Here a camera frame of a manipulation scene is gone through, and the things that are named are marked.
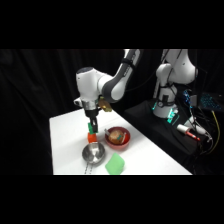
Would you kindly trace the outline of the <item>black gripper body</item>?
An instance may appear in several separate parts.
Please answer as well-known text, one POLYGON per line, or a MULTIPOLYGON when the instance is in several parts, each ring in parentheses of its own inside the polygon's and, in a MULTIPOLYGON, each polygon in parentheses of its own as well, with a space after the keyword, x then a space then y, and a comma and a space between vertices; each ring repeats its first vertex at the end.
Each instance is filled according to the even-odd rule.
POLYGON ((98 116, 99 108, 97 100, 83 101, 82 105, 87 117, 94 118, 98 116))

